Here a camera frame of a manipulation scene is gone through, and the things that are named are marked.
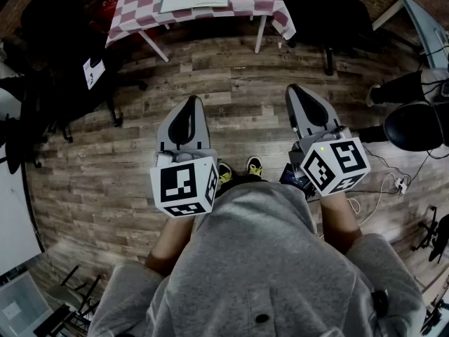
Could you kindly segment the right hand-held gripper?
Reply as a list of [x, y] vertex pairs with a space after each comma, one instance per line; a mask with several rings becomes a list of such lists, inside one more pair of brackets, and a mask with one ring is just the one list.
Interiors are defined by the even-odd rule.
[[295, 177], [308, 178], [322, 197], [357, 185], [370, 172], [370, 164], [360, 139], [339, 126], [333, 106], [298, 84], [288, 85], [285, 100], [290, 127], [299, 140], [288, 153]]

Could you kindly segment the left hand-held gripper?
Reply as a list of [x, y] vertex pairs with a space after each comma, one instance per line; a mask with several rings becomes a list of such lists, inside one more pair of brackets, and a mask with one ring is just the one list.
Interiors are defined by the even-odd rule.
[[[217, 154], [202, 100], [193, 95], [167, 114], [157, 131], [156, 166], [150, 169], [154, 204], [171, 218], [196, 216], [213, 210], [218, 186]], [[206, 150], [179, 150], [191, 135], [190, 146]]]

